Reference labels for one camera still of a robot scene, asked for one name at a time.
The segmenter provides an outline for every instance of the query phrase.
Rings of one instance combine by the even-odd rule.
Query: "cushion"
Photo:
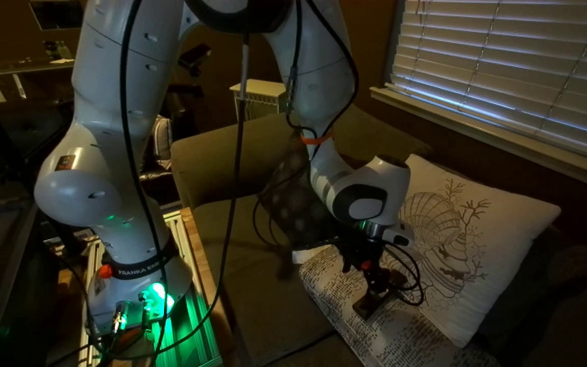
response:
[[[302,287],[290,251],[269,246],[256,237],[252,218],[256,202],[256,196],[237,199],[224,263],[224,307],[249,365],[269,365],[327,337],[333,326]],[[227,216],[227,199],[194,209],[215,279],[221,277]],[[256,219],[266,233],[267,214],[260,211]]]
[[[293,248],[327,242],[338,231],[338,221],[311,186],[308,151],[296,134],[260,193],[260,202],[288,234]]]
[[[395,256],[384,252],[382,263],[395,266]],[[300,275],[322,313],[364,365],[497,365],[476,345],[456,347],[419,307],[395,297],[364,320],[354,304],[367,291],[367,281],[358,268],[342,273],[342,256],[336,246],[322,246],[300,266]]]
[[[399,209],[423,273],[425,313],[465,347],[562,208],[456,176],[419,154]]]

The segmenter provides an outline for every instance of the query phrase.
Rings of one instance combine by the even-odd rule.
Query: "white pillow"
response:
[[[411,188],[399,219],[412,233],[426,291],[421,311],[465,347],[562,208],[481,186],[419,154],[407,162]]]

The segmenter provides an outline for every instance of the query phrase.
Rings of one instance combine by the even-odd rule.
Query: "wall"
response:
[[[41,30],[30,2],[32,0],[0,0],[0,63],[45,57],[44,40],[48,39],[64,39],[68,47],[75,51],[77,30]],[[30,98],[64,95],[66,87],[70,87],[70,71],[32,76],[24,85],[30,85]],[[0,87],[9,99],[19,99],[10,77],[0,77]]]

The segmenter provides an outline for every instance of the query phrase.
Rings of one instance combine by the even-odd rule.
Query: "table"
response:
[[[196,326],[203,316],[210,310],[210,304],[217,295],[217,283],[212,279],[210,263],[207,259],[203,240],[196,231],[196,221],[192,216],[190,208],[183,209],[172,209],[164,214],[166,225],[169,227],[179,251],[182,259],[190,265],[192,268],[192,291],[186,295],[186,318],[192,326]],[[89,279],[95,275],[95,268],[99,268],[96,259],[104,246],[92,244],[91,246],[91,259],[89,259]],[[182,330],[179,335],[167,337],[164,345],[172,345],[174,341],[182,339],[189,335],[190,329]],[[164,365],[222,365],[221,348],[217,342],[215,333],[229,335],[229,322],[227,322],[227,311],[221,301],[215,304],[212,316],[203,324],[203,329],[182,342],[178,348],[169,348],[157,356],[157,367]],[[86,330],[83,333],[83,345],[89,345],[89,335]],[[136,367],[136,365],[145,365],[147,360],[114,360],[113,367]],[[84,348],[77,356],[79,367],[91,367],[99,365],[99,353],[95,347]]]
[[[73,59],[19,59],[19,61],[2,61],[0,63],[0,76],[10,76],[15,82],[15,87],[23,99],[26,99],[26,89],[20,79],[23,74],[44,74],[44,71],[60,71],[60,69],[71,69]]]

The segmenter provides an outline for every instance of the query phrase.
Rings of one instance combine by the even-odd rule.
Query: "black cable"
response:
[[[421,305],[425,301],[425,290],[423,290],[423,281],[421,281],[421,266],[419,261],[412,256],[412,252],[408,252],[402,244],[389,242],[389,246],[385,246],[385,251],[407,268],[407,273],[415,279],[411,286],[402,286],[395,287],[398,295],[402,301],[411,304],[411,305]],[[419,290],[419,300],[411,300],[407,297],[407,291],[415,291]]]
[[[137,170],[137,162],[136,162],[136,151],[133,151],[133,143],[131,143],[131,122],[129,122],[129,79],[127,79],[129,77],[129,52],[131,52],[133,27],[136,27],[136,21],[137,21],[142,3],[144,3],[144,0],[133,0],[131,11],[129,11],[129,18],[127,18],[127,27],[124,27],[124,36],[123,36],[123,43],[120,43],[119,95],[120,95],[120,119],[123,119],[123,130],[124,130],[124,147],[127,147],[127,156],[129,156],[131,182],[133,182],[136,191],[140,196],[140,202],[144,206],[144,211],[145,211],[145,218],[147,218],[147,225],[150,225],[150,231],[152,231],[156,252],[159,252],[162,248],[159,248],[159,239],[157,239],[157,227],[153,221],[153,216],[152,216],[144,186],[140,182],[140,170]],[[166,271],[166,263],[164,261],[159,261],[159,271],[162,271],[162,277],[164,277],[166,293],[169,293],[169,279],[167,279],[167,271]],[[157,348],[159,348],[159,345],[164,342],[164,337],[166,337],[167,311],[169,311],[169,304],[166,301]]]
[[[293,39],[293,59],[290,68],[290,77],[288,77],[288,106],[285,106],[285,120],[293,130],[306,130],[314,139],[318,139],[318,132],[313,126],[302,126],[292,122],[292,109],[293,109],[293,99],[296,99],[296,84],[299,84],[299,61],[300,61],[300,43],[302,40],[302,3],[296,0],[296,39]]]
[[[64,256],[58,256],[56,252],[51,252],[51,255],[54,255],[64,266],[68,266],[68,268],[71,271],[71,275],[73,275],[73,279],[75,279],[75,283],[77,283],[77,287],[79,287],[79,293],[83,293],[83,297],[84,297],[84,301],[86,301],[86,313],[89,313],[86,324],[89,324],[89,337],[91,337],[91,342],[89,342],[89,345],[83,345],[83,347],[77,347],[77,348],[62,354],[60,358],[54,358],[54,360],[49,362],[49,367],[56,367],[56,365],[68,360],[71,354],[83,353],[84,348],[91,348],[91,347],[99,348],[96,342],[101,342],[101,337],[96,335],[95,324],[92,324],[95,316],[92,316],[92,307],[91,307],[91,301],[89,301],[89,287],[86,287],[84,279],[83,279],[79,273],[73,268],[71,261],[68,261],[68,259],[64,259]]]
[[[263,202],[261,202],[261,197],[258,196],[258,199],[256,199],[256,204],[254,204],[254,211],[252,211],[252,221],[254,221],[254,233],[258,234],[258,239],[263,242],[263,244],[267,244],[267,246],[281,246],[280,242],[277,242],[277,239],[273,239],[273,234],[272,234],[272,240],[260,231],[260,227],[258,227],[258,209],[260,209],[260,206],[263,206]]]
[[[243,43],[246,43],[246,49],[249,45],[249,35],[246,33],[243,35]],[[183,335],[182,339],[178,339],[175,342],[167,345],[167,347],[162,347],[157,345],[157,350],[153,353],[145,353],[145,354],[133,354],[133,356],[120,356],[123,360],[142,360],[142,358],[153,358],[157,356],[159,353],[166,353],[166,350],[172,350],[175,347],[179,347],[182,342],[186,342],[189,339],[192,339],[212,316],[218,300],[221,300],[221,290],[222,290],[222,279],[224,279],[224,268],[227,268],[227,259],[229,259],[229,246],[230,246],[230,237],[232,237],[232,225],[234,225],[234,209],[237,209],[237,196],[239,196],[239,176],[242,176],[242,152],[243,152],[243,134],[246,134],[246,113],[247,113],[247,99],[246,95],[239,98],[239,122],[237,122],[237,144],[234,144],[234,170],[232,170],[232,196],[230,196],[230,208],[229,208],[229,219],[227,219],[227,233],[224,233],[224,244],[222,244],[222,255],[221,255],[221,275],[218,275],[218,281],[217,281],[217,291],[215,291],[215,297],[210,301],[210,307],[209,311],[199,320],[199,324],[189,333]]]
[[[314,0],[308,0],[313,11],[317,15],[317,18],[322,23],[322,27],[330,33],[330,36],[335,39],[335,43],[338,45],[338,49],[345,52],[356,85],[354,85],[354,93],[352,99],[336,112],[336,115],[330,120],[330,125],[324,128],[324,132],[321,134],[321,139],[324,139],[330,128],[336,125],[336,120],[352,108],[352,104],[358,99],[359,93],[359,69],[358,63],[354,59],[354,52],[350,51],[350,47],[345,45],[345,40],[341,39],[341,35],[333,28],[333,24],[327,21],[327,16],[318,10],[318,5],[314,3]]]

